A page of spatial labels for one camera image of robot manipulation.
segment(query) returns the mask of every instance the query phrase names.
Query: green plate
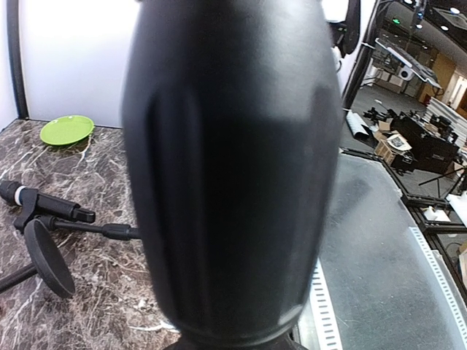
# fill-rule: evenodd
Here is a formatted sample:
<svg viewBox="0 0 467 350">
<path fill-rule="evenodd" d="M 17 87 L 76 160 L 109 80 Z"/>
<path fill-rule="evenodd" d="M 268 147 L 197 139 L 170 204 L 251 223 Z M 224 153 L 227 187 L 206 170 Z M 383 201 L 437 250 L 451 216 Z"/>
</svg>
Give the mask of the green plate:
<svg viewBox="0 0 467 350">
<path fill-rule="evenodd" d="M 67 115 L 48 122 L 41 130 L 41 140 L 53 146 L 81 141 L 92 134 L 94 122 L 82 115 Z"/>
</svg>

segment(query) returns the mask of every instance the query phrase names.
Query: marble countertop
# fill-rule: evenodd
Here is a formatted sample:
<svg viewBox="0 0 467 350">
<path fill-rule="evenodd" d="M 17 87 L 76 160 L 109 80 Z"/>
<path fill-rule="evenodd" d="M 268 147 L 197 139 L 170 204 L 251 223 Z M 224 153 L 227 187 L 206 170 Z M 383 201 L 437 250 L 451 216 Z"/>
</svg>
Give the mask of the marble countertop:
<svg viewBox="0 0 467 350">
<path fill-rule="evenodd" d="M 39 139 L 43 122 L 15 121 L 0 133 L 0 181 L 16 180 L 96 212 L 96 224 L 136 220 L 122 131 L 96 128 L 70 147 Z M 0 278 L 30 263 L 13 221 L 19 209 L 0 200 Z M 39 277 L 0 295 L 0 349 L 163 349 L 178 339 L 165 325 L 139 241 L 55 231 L 76 295 L 62 300 Z"/>
</svg>

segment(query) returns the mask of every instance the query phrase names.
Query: black stand arm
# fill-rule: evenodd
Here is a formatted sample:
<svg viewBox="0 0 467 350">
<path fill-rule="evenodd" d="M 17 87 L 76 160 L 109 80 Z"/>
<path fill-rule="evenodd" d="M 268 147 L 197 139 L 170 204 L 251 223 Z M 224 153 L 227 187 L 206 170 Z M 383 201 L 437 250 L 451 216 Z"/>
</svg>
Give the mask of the black stand arm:
<svg viewBox="0 0 467 350">
<path fill-rule="evenodd" d="M 137 228 L 125 224 L 105 224 L 104 226 L 83 224 L 81 222 L 65 222 L 56 217 L 38 216 L 48 230 L 73 230 L 82 232 L 100 233 L 109 239 L 117 239 L 119 241 L 129 241 L 131 239 L 141 239 Z"/>
<path fill-rule="evenodd" d="M 449 175 L 452 175 L 452 174 L 455 174 L 459 171 L 465 171 L 467 169 L 467 166 L 463 166 L 462 168 L 459 168 L 459 169 L 456 169 L 456 170 L 453 170 L 453 171 L 450 171 L 449 173 L 446 173 L 446 174 L 442 174 L 440 176 L 437 176 L 437 177 L 434 177 L 432 179 L 429 179 L 427 181 L 424 181 L 424 182 L 421 182 L 419 183 L 418 185 L 419 186 L 423 186 L 424 184 L 429 184 L 433 181 L 436 181 L 436 185 L 438 187 L 438 198 L 441 198 L 441 189 L 439 188 L 439 180 L 440 179 L 443 179 L 444 177 L 448 177 Z M 448 189 L 446 193 L 446 195 L 449 195 L 456 187 L 457 185 L 459 184 L 459 182 L 462 180 L 462 178 L 465 176 L 465 174 L 462 174 L 461 176 L 458 176 L 458 178 L 456 179 L 455 183 L 453 184 L 453 186 L 451 186 L 451 188 Z"/>
</svg>

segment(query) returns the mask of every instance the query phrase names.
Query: metal edge strip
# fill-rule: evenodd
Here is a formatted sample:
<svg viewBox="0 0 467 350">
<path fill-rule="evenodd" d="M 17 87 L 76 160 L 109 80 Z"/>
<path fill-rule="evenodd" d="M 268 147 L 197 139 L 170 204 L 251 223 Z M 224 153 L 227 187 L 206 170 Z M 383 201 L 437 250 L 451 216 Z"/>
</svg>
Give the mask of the metal edge strip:
<svg viewBox="0 0 467 350">
<path fill-rule="evenodd" d="M 337 327 L 331 296 L 318 259 L 312 277 L 310 303 L 321 350 L 342 350 L 341 336 Z"/>
<path fill-rule="evenodd" d="M 452 294 L 452 290 L 449 287 L 446 277 L 440 269 L 438 261 L 434 257 L 433 251 L 430 249 L 420 229 L 418 227 L 411 227 L 410 230 L 414 235 L 415 239 L 417 240 L 417 243 L 420 245 L 420 248 L 422 249 L 422 252 L 426 257 L 426 260 L 428 261 L 428 264 L 430 265 L 431 270 L 433 271 L 436 280 L 438 281 L 439 286 L 441 287 L 441 290 L 446 298 L 447 304 L 449 305 L 449 309 L 452 313 L 452 318 L 455 320 L 455 323 L 458 326 L 459 334 L 462 338 L 464 348 L 467 349 L 467 324 L 459 309 L 458 302 L 456 301 L 455 296 Z"/>
</svg>

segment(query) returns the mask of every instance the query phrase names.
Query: black cylindrical object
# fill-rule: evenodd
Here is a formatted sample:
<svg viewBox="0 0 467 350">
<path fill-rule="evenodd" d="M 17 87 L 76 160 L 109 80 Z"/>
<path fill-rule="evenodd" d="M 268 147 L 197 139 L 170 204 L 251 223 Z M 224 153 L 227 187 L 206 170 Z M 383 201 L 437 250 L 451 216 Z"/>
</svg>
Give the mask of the black cylindrical object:
<svg viewBox="0 0 467 350">
<path fill-rule="evenodd" d="M 341 120 L 319 1 L 142 2 L 131 187 L 158 304 L 191 342 L 247 348 L 297 322 Z"/>
<path fill-rule="evenodd" d="M 0 279 L 0 294 L 6 292 L 8 289 L 13 288 L 21 282 L 24 282 L 26 279 L 31 278 L 32 276 L 37 275 L 36 266 L 34 264 L 29 264 L 23 268 L 20 268 L 18 271 Z"/>
<path fill-rule="evenodd" d="M 16 181 L 3 181 L 0 183 L 0 197 L 12 205 L 24 206 L 23 197 L 28 190 L 31 189 Z M 38 212 L 62 219 L 82 222 L 94 222 L 96 220 L 96 213 L 81 208 L 78 203 L 42 192 L 38 192 L 37 202 L 33 203 L 33 205 Z"/>
</svg>

